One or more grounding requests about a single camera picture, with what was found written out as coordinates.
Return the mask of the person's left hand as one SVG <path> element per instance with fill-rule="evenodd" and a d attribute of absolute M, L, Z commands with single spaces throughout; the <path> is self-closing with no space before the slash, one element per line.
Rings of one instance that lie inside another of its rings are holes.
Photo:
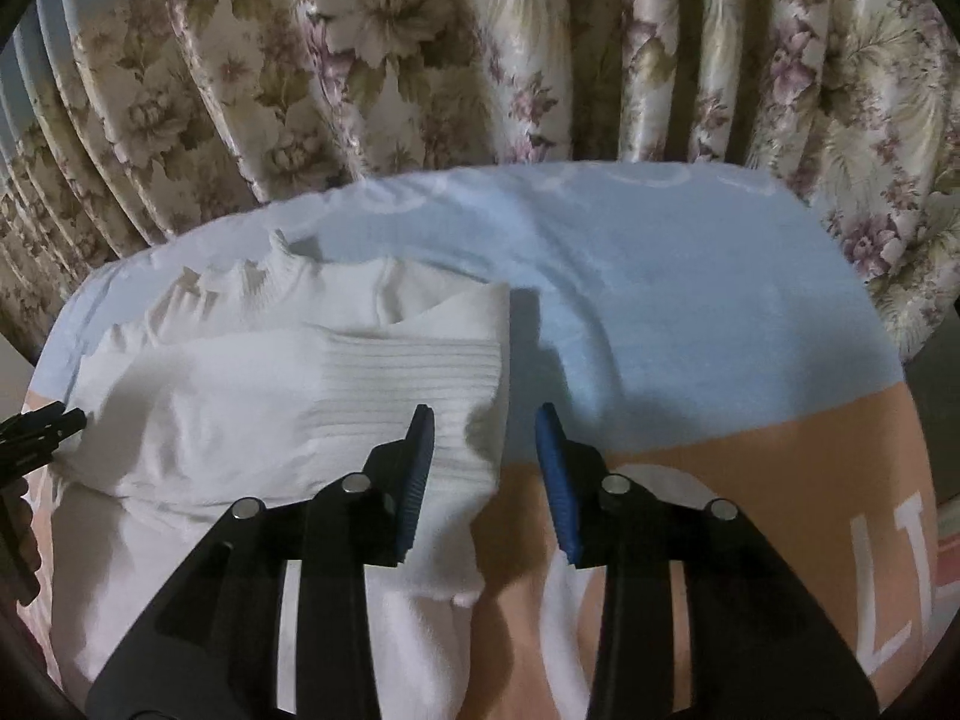
<path fill-rule="evenodd" d="M 29 483 L 22 476 L 2 488 L 2 595 L 23 608 L 39 595 L 37 573 L 43 565 L 28 493 Z"/>

